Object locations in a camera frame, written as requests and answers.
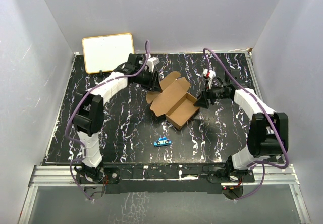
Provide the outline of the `brown cardboard box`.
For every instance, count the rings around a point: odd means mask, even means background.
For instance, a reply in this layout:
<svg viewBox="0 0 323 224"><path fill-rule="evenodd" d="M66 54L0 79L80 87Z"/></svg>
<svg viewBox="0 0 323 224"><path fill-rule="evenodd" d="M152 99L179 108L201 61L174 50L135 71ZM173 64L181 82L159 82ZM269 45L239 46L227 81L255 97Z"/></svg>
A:
<svg viewBox="0 0 323 224"><path fill-rule="evenodd" d="M160 81L162 92L150 91L146 101L150 110L157 116L165 116L176 129L182 127L199 111L197 99L188 90L190 82L178 71L172 71Z"/></svg>

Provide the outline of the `blue toy car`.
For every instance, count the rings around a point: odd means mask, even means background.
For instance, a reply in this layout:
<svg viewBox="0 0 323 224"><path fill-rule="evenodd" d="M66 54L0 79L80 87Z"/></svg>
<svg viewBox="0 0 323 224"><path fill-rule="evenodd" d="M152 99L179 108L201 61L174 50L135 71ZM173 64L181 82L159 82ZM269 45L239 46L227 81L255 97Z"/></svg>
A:
<svg viewBox="0 0 323 224"><path fill-rule="evenodd" d="M154 147L163 147L163 146L169 146L172 142L166 137L161 137L157 141L154 142Z"/></svg>

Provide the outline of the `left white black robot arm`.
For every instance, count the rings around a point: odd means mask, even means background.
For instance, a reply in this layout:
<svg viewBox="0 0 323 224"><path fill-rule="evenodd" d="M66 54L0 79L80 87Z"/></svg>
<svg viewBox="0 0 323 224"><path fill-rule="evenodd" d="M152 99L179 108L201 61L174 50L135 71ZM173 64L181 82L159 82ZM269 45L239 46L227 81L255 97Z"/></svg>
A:
<svg viewBox="0 0 323 224"><path fill-rule="evenodd" d="M138 84L152 92L162 92L159 73L155 65L159 58L129 54L126 62L118 65L111 74L98 85L83 94L75 96L76 106L66 126L65 136L80 144L81 167L78 169L93 183L104 178L102 156L99 147L99 131L104 122L104 105L119 91L131 84Z"/></svg>

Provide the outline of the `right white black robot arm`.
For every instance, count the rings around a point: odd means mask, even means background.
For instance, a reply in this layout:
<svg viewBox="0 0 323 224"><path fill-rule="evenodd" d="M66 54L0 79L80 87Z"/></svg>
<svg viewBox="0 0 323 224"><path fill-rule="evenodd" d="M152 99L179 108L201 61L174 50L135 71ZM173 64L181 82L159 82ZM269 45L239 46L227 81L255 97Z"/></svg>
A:
<svg viewBox="0 0 323 224"><path fill-rule="evenodd" d="M252 166L267 163L267 159L286 156L288 151L288 116L279 113L264 104L255 91L246 87L232 74L227 74L225 81L218 79L214 85L216 73L204 69L205 89L200 93L194 106L209 108L216 100L230 99L239 105L250 119L247 144L238 153L228 157L225 168L220 174L231 182L236 182Z"/></svg>

